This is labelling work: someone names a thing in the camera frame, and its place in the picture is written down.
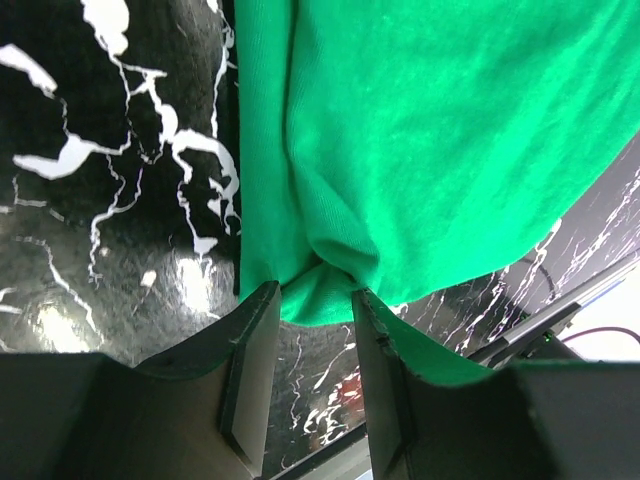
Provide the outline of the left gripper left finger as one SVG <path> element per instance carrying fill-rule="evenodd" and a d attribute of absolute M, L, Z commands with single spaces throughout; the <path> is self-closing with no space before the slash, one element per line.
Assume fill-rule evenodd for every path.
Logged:
<path fill-rule="evenodd" d="M 3 355 L 2 477 L 259 477 L 280 302 L 266 282 L 136 367 L 101 353 Z"/>

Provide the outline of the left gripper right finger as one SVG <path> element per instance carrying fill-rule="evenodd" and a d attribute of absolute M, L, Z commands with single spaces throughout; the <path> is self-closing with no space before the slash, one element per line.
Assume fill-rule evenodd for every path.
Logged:
<path fill-rule="evenodd" d="M 639 367 L 529 361 L 481 366 L 352 298 L 377 479 L 635 479 Z"/>

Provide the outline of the green t shirt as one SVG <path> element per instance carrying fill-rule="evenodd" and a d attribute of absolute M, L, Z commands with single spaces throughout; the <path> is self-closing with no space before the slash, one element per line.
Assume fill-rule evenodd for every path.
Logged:
<path fill-rule="evenodd" d="M 239 292 L 347 321 L 541 242 L 639 129 L 635 1 L 239 1 Z"/>

